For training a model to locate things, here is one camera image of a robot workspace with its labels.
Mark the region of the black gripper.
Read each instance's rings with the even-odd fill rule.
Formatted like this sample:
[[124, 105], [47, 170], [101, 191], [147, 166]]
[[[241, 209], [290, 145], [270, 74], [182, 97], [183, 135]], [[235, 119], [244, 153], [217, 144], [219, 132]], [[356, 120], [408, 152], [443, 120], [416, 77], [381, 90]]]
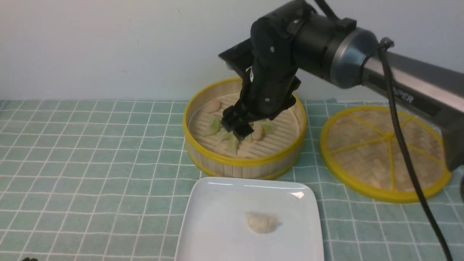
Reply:
[[242, 141], [254, 132], [254, 121], [276, 118], [295, 104], [292, 81], [297, 66], [292, 58], [301, 8], [280, 7], [253, 22], [250, 37], [221, 52], [219, 58], [242, 78], [239, 100], [224, 109], [222, 126]]

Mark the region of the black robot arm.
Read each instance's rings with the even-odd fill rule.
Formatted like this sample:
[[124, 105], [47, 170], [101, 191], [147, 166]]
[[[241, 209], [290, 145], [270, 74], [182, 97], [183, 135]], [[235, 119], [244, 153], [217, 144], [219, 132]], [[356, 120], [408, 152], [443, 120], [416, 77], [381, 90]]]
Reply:
[[250, 38], [219, 54], [243, 80], [239, 99], [225, 109], [221, 125], [243, 140], [252, 133], [250, 123], [273, 120], [289, 109], [301, 83], [298, 69], [342, 89], [366, 86], [388, 98], [408, 174], [425, 204], [396, 102], [440, 128], [446, 167], [453, 171], [463, 165], [463, 74], [390, 53], [392, 40], [378, 40], [356, 20], [338, 18], [325, 1], [316, 3], [323, 15], [304, 0], [282, 5], [252, 23]]

